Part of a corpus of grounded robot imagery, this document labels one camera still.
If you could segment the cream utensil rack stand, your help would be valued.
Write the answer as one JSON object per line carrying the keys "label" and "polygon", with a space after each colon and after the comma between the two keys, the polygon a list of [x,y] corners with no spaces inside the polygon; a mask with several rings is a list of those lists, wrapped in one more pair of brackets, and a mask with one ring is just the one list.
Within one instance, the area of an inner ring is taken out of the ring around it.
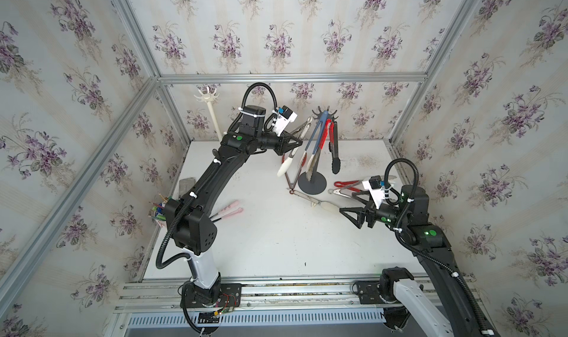
{"label": "cream utensil rack stand", "polygon": [[218,99],[217,86],[211,87],[210,85],[206,84],[205,87],[198,88],[198,92],[199,95],[194,95],[194,97],[198,102],[205,103],[205,105],[207,106],[214,125],[217,139],[219,141],[222,141],[223,132],[220,130],[219,122],[214,110],[214,102],[216,102],[216,100]]}

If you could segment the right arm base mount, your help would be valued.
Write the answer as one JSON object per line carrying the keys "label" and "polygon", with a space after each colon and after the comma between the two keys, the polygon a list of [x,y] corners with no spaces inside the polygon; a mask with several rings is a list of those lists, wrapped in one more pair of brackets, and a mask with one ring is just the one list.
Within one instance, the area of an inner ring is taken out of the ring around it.
{"label": "right arm base mount", "polygon": [[[360,304],[396,304],[399,301],[394,295],[394,283],[401,279],[414,280],[414,275],[406,268],[386,268],[377,281],[356,281],[351,290],[359,298]],[[411,316],[406,307],[388,307],[383,311],[384,326],[392,331],[402,332]]]}

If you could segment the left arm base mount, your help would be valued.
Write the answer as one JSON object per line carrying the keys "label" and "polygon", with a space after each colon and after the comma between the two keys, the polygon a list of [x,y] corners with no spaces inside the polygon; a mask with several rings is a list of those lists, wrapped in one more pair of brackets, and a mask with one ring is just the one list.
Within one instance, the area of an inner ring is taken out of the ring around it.
{"label": "left arm base mount", "polygon": [[219,279],[211,289],[186,281],[177,291],[183,317],[199,333],[213,331],[224,315],[241,305],[242,289],[242,284],[222,283]]}

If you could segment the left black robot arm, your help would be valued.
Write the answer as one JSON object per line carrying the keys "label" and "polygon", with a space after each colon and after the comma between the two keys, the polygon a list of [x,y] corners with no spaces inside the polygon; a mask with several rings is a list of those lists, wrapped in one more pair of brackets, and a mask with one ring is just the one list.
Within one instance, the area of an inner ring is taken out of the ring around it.
{"label": "left black robot arm", "polygon": [[271,112],[261,106],[248,105],[256,88],[265,89],[274,97],[266,83],[252,84],[244,93],[239,114],[233,120],[220,146],[213,152],[212,162],[189,191],[179,199],[170,199],[164,206],[167,232],[158,249],[155,266],[164,269],[177,260],[186,260],[195,292],[216,300],[220,293],[221,275],[210,248],[217,237],[217,226],[211,219],[217,199],[232,176],[253,155],[269,150],[282,156],[302,144],[302,140],[285,131],[295,114],[287,106],[273,105]]}

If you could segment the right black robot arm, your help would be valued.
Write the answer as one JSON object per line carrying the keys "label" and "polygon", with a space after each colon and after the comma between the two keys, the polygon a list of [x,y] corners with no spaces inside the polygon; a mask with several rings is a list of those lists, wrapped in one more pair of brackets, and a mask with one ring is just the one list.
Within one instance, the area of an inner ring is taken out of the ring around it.
{"label": "right black robot arm", "polygon": [[436,307],[410,271],[401,267],[382,271],[377,288],[381,300],[401,304],[427,336],[497,336],[460,271],[448,238],[429,220],[430,198],[419,186],[417,166],[397,158],[383,175],[362,185],[363,191],[353,196],[362,205],[340,208],[340,214],[358,229],[382,223],[393,232],[425,269],[442,307]]}

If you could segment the red handled steel tongs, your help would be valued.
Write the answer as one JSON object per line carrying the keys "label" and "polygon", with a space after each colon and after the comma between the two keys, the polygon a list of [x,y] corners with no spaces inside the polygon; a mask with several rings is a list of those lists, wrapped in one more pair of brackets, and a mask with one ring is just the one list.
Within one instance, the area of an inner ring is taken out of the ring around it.
{"label": "red handled steel tongs", "polygon": [[327,135],[330,132],[329,129],[331,127],[331,123],[332,123],[331,119],[328,119],[325,122],[325,125],[324,125],[323,130],[322,130],[322,134],[321,134],[321,136],[319,136],[317,146],[316,146],[315,150],[313,151],[313,154],[310,158],[308,171],[306,172],[306,178],[307,178],[308,181],[312,180],[312,177],[313,177],[313,174],[314,174],[314,168],[315,168],[316,162],[319,159],[319,156],[321,154],[321,151],[322,151],[323,145],[325,143],[325,140],[327,138]]}

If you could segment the dark grey utensil rack stand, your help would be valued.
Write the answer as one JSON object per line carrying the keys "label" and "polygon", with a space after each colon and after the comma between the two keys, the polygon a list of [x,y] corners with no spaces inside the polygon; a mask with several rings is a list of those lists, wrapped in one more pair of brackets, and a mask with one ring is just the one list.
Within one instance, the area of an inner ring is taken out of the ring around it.
{"label": "dark grey utensil rack stand", "polygon": [[[337,112],[330,112],[330,108],[327,107],[326,109],[329,109],[329,115],[330,118],[329,119],[333,119],[334,115]],[[306,161],[306,171],[300,174],[299,180],[298,180],[298,185],[300,186],[300,190],[308,195],[318,195],[321,194],[325,191],[326,186],[327,186],[327,181],[326,178],[323,174],[319,173],[318,171],[318,165],[319,165],[319,159],[316,162],[315,168],[314,168],[314,174],[312,177],[311,181],[308,181],[306,178],[306,172],[308,171],[308,166],[309,166],[309,161],[310,157],[307,158]]]}

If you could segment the black steel tongs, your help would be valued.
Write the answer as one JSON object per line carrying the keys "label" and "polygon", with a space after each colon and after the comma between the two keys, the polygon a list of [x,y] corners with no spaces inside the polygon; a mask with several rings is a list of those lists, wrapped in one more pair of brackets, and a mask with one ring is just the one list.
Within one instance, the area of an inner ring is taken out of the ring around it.
{"label": "black steel tongs", "polygon": [[339,154],[339,135],[337,130],[337,121],[331,119],[331,123],[329,126],[329,151],[331,152],[332,162],[331,162],[331,171],[333,174],[338,174],[341,168],[341,160]]}

